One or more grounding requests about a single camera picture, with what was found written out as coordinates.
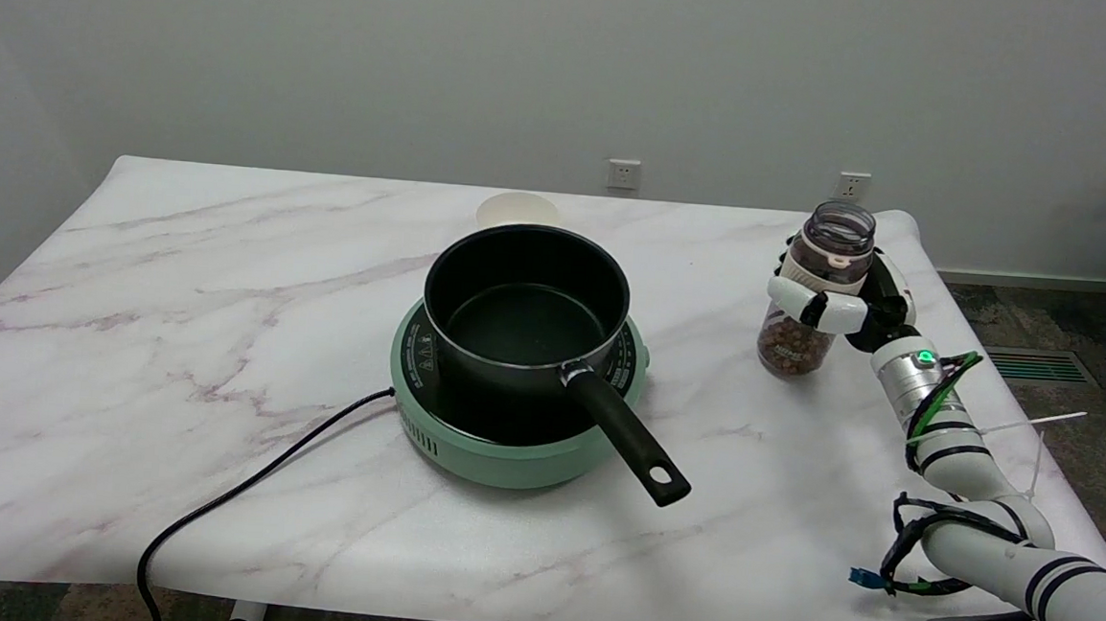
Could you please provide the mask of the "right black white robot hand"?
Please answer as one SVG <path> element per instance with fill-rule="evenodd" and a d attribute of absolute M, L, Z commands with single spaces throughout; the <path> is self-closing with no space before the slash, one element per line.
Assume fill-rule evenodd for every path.
<path fill-rule="evenodd" d="M 845 337 L 853 349 L 872 355 L 901 337 L 918 337 L 914 306 L 905 275 L 881 249 L 872 252 L 872 266 L 857 294 L 818 290 L 775 275 L 766 293 L 778 310 L 808 329 Z"/>

